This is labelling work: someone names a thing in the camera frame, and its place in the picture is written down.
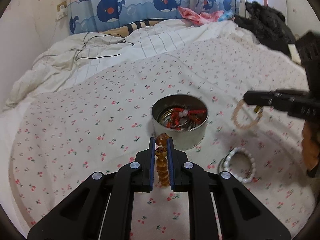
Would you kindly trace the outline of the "right hand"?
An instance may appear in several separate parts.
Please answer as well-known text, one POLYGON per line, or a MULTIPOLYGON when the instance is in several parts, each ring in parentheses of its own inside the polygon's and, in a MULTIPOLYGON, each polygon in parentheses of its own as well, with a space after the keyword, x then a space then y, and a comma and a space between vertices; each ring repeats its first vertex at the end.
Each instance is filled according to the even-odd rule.
POLYGON ((302 130, 302 156, 308 171, 319 163, 319 126, 305 121, 302 130))

